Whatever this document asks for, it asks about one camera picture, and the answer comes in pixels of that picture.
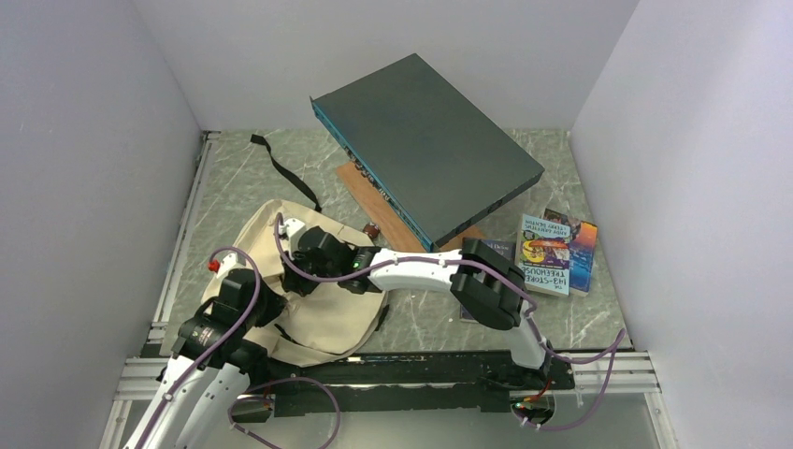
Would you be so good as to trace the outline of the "cream canvas backpack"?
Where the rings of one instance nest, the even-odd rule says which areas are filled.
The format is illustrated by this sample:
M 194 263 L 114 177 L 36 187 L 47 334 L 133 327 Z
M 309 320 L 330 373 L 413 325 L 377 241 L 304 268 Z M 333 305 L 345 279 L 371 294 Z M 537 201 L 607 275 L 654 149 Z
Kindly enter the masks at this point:
M 355 295 L 330 282 L 318 285 L 306 297 L 284 291 L 284 268 L 274 235 L 277 213 L 310 227 L 318 225 L 341 241 L 358 246 L 373 244 L 364 232 L 307 206 L 284 199 L 263 203 L 242 227 L 233 246 L 252 257 L 263 276 L 263 286 L 284 298 L 285 307 L 272 322 L 251 328 L 244 339 L 266 348 L 271 358 L 301 368 L 351 355 L 375 331 L 386 294 Z

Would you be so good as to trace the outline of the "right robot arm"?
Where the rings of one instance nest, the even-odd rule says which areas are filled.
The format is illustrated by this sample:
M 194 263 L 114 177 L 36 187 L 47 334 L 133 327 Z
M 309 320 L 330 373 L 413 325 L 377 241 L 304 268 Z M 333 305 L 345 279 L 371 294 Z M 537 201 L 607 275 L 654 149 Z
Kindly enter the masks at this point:
M 401 253 L 346 243 L 297 220 L 276 225 L 274 234 L 285 290 L 306 296 L 321 283 L 334 283 L 356 295 L 449 293 L 476 322 L 502 332 L 520 384 L 537 388 L 550 378 L 543 338 L 528 322 L 537 304 L 522 272 L 489 246 L 474 241 L 442 253 Z

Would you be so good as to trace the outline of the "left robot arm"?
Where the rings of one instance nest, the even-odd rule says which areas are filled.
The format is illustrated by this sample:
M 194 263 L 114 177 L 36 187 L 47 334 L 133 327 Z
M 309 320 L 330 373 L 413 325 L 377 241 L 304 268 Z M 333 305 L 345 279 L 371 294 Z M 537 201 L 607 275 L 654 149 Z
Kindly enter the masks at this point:
M 125 447 L 203 447 L 239 395 L 267 384 L 267 349 L 245 335 L 284 305 L 256 271 L 228 271 L 219 292 L 180 326 L 154 398 Z

